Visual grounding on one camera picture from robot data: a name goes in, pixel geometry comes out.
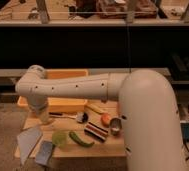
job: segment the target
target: wooden table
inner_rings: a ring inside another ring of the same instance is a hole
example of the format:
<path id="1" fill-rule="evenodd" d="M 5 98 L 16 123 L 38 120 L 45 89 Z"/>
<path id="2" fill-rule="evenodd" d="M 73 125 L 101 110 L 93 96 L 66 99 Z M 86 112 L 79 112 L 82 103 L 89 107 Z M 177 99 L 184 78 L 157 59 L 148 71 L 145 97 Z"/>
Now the wooden table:
<path id="1" fill-rule="evenodd" d="M 93 104 L 105 109 L 113 117 L 118 117 L 117 115 L 117 103 L 116 102 L 107 102 L 106 104 L 99 101 L 92 101 Z M 86 108 L 85 112 L 89 114 L 89 121 L 95 123 L 96 125 L 103 127 L 100 122 L 99 114 L 91 111 Z M 43 140 L 51 141 L 51 137 L 54 131 L 63 130 L 65 132 L 75 131 L 83 140 L 87 142 L 95 141 L 95 145 L 91 148 L 84 148 L 77 145 L 73 140 L 67 136 L 67 145 L 64 148 L 55 148 L 52 157 L 123 157 L 125 156 L 124 151 L 124 141 L 122 133 L 119 137 L 114 137 L 110 134 L 107 137 L 107 140 L 104 143 L 101 143 L 92 137 L 86 135 L 83 131 L 85 124 L 79 124 L 75 120 L 57 118 L 55 121 L 49 125 L 42 125 L 40 120 L 36 117 L 29 117 L 26 119 L 23 129 L 27 129 L 36 125 L 40 125 L 40 128 L 43 132 L 43 136 L 32 151 L 30 157 L 35 157 L 39 151 L 40 143 Z M 15 152 L 15 157 L 20 157 L 20 151 L 17 147 Z"/>

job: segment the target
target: white object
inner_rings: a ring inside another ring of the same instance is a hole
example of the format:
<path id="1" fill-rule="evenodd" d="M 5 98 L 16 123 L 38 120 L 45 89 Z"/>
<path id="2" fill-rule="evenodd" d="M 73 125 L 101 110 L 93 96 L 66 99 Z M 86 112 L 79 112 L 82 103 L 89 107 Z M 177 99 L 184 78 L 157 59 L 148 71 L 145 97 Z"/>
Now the white object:
<path id="1" fill-rule="evenodd" d="M 118 4 L 126 4 L 126 1 L 124 0 L 114 0 Z"/>
<path id="2" fill-rule="evenodd" d="M 118 100 L 130 171 L 186 171 L 180 121 L 169 82 L 151 70 L 46 80 L 31 66 L 16 84 L 37 114 L 47 97 Z"/>
<path id="3" fill-rule="evenodd" d="M 38 126 L 29 128 L 17 136 L 22 165 L 24 165 L 41 136 L 42 132 Z"/>

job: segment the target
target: yellow object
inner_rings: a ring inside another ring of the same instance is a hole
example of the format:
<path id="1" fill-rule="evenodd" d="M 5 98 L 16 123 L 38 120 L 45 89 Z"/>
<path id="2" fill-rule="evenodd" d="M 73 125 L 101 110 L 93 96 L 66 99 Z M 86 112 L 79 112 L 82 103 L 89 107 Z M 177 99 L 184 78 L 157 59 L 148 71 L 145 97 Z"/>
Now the yellow object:
<path id="1" fill-rule="evenodd" d="M 87 69 L 50 69 L 47 70 L 48 79 L 62 79 L 70 77 L 87 76 Z M 75 113 L 83 111 L 87 103 L 86 99 L 71 99 L 71 98 L 48 98 L 49 112 L 66 112 Z M 24 97 L 19 97 L 18 106 L 28 107 L 27 101 Z"/>

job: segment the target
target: floor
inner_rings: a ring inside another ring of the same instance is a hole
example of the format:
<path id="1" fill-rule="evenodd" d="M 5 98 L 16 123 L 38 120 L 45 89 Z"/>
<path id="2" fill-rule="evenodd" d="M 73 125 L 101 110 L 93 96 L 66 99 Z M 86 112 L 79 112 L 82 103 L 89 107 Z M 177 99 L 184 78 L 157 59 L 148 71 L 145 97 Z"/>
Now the floor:
<path id="1" fill-rule="evenodd" d="M 17 146 L 16 136 L 21 132 L 26 119 L 26 110 L 14 103 L 0 103 L 0 171 L 126 171 L 125 158 L 67 158 L 51 159 L 51 167 L 46 169 L 28 159 L 24 166 L 20 166 L 19 158 L 14 157 Z"/>

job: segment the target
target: green cucumber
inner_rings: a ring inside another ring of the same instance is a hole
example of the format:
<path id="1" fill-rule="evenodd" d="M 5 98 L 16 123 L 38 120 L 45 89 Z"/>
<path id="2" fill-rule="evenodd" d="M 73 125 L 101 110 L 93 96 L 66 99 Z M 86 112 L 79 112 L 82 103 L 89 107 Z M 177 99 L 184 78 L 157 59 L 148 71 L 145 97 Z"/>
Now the green cucumber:
<path id="1" fill-rule="evenodd" d="M 74 131 L 70 131 L 69 132 L 69 137 L 74 141 L 76 142 L 77 144 L 83 146 L 83 147 L 91 147 L 94 145 L 94 142 L 91 142 L 91 143 L 86 143 L 84 142 L 83 140 L 81 140 L 78 135 L 74 132 Z"/>

